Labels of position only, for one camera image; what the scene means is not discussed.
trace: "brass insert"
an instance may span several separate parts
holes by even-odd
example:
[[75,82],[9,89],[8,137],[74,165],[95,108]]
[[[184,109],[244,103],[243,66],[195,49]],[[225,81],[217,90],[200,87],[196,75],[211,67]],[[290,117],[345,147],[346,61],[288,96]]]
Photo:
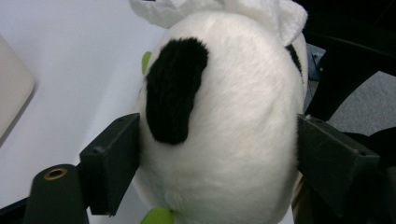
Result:
[[56,168],[44,175],[44,179],[46,180],[55,180],[63,177],[67,174],[67,169],[64,168]]

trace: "white plush toy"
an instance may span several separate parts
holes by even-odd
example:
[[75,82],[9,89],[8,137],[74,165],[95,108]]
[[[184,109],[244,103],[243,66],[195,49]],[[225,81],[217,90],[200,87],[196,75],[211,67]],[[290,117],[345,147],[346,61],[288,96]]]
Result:
[[297,176],[304,9],[290,0],[130,2],[169,28],[135,106],[142,200],[176,224],[280,222]]

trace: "white table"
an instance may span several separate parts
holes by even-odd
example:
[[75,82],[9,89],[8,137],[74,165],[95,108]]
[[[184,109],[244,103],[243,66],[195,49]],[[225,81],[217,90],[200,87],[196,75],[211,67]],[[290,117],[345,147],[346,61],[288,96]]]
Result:
[[[0,34],[35,76],[31,100],[0,142],[0,208],[27,197],[40,171],[78,164],[99,132],[131,112],[141,57],[164,32],[127,0],[0,1]],[[146,212],[129,188],[115,217],[90,222],[134,224]]]

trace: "black eye patch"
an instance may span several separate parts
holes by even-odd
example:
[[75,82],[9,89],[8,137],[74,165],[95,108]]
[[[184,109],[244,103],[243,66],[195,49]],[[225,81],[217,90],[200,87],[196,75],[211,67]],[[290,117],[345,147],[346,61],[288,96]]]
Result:
[[201,86],[208,50],[196,38],[170,40],[147,75],[146,115],[158,142],[186,141],[195,93]]
[[294,64],[297,66],[298,70],[300,71],[300,74],[302,73],[302,68],[301,68],[301,63],[298,58],[297,52],[294,49],[293,45],[288,45],[286,46],[286,50],[289,51],[289,54],[291,56],[291,59],[293,60]]

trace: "green leaf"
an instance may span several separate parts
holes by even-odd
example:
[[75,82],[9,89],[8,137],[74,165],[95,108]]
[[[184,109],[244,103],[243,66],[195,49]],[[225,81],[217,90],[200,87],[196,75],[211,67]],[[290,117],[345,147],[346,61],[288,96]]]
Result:
[[151,57],[150,51],[146,51],[146,53],[143,55],[143,58],[142,58],[142,73],[143,73],[143,75],[146,74],[146,70],[148,69],[150,57]]
[[173,224],[174,216],[166,208],[153,208],[148,211],[141,224]]

